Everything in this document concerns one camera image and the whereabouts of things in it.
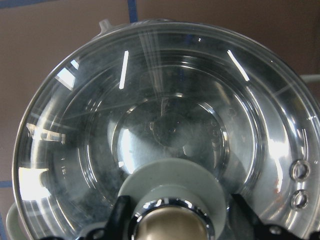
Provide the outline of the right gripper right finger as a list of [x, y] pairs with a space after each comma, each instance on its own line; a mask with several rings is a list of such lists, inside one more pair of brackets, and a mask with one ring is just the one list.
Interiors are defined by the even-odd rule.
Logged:
[[276, 224], [263, 223], [240, 194], [231, 194], [240, 211], [244, 214], [253, 232], [254, 240], [299, 240], [300, 238]]

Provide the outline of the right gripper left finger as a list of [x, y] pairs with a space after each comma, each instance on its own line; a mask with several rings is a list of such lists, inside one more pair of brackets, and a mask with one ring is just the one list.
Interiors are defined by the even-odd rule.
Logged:
[[92, 228], [80, 240], [128, 240], [129, 221], [133, 213], [129, 195], [117, 198], [111, 214], [103, 227]]

